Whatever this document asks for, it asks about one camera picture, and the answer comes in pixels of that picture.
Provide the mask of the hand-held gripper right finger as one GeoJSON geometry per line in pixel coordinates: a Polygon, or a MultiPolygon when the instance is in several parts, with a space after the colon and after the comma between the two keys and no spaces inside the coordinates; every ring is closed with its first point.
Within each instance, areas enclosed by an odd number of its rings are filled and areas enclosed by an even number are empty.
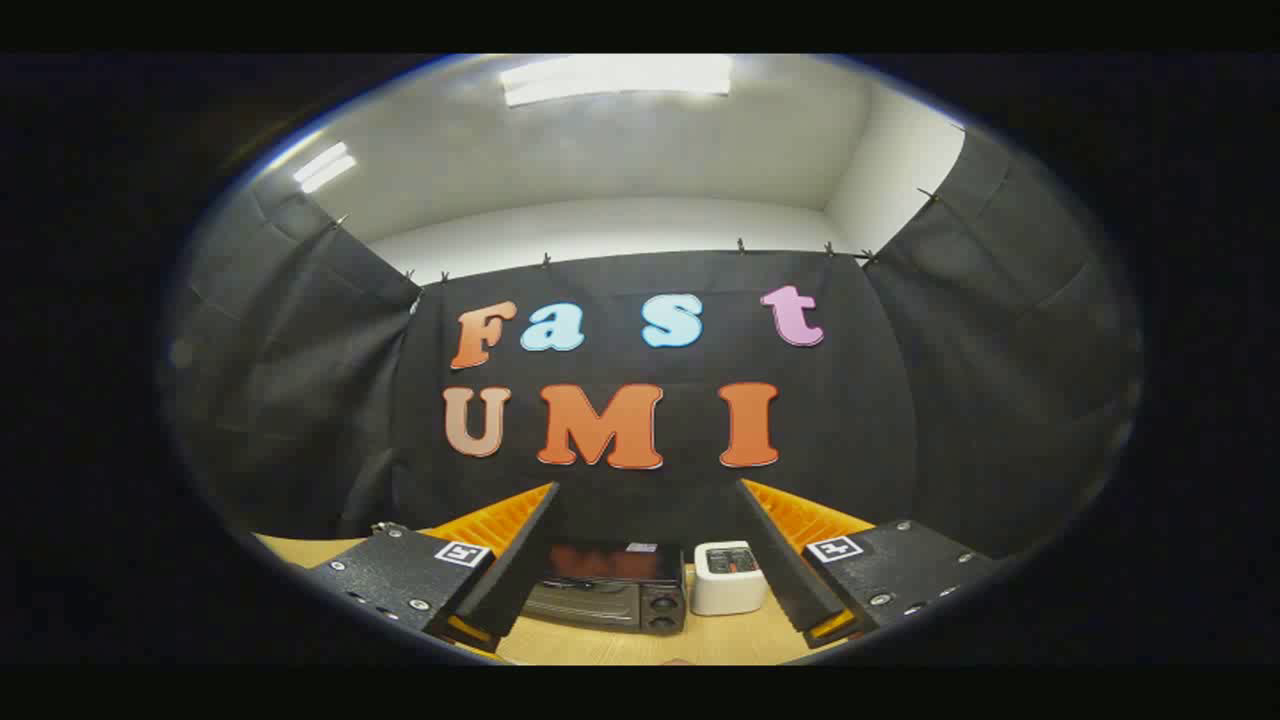
{"type": "Polygon", "coordinates": [[[737,483],[739,527],[774,597],[812,650],[950,606],[1000,559],[911,519],[872,524],[758,482],[737,483]]]}

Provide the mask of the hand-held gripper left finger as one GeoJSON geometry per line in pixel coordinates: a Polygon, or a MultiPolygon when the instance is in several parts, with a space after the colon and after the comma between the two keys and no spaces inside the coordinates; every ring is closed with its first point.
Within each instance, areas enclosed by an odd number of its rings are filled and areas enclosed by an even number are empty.
{"type": "Polygon", "coordinates": [[[361,612],[493,653],[544,575],[559,493],[552,482],[428,530],[384,521],[307,574],[361,612]]]}

